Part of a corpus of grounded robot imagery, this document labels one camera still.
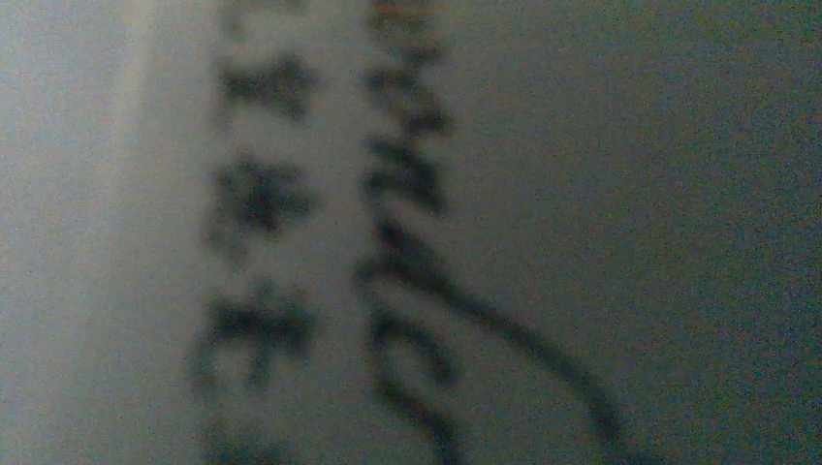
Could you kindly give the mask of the white mug blue handle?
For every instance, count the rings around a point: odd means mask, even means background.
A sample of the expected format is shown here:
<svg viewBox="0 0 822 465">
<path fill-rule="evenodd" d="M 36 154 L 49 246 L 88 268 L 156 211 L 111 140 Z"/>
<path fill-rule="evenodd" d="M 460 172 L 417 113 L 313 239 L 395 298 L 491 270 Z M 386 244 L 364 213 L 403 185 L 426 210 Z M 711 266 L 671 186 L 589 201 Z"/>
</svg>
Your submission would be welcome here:
<svg viewBox="0 0 822 465">
<path fill-rule="evenodd" d="M 5 1 L 5 464 L 817 464 L 817 1 Z"/>
</svg>

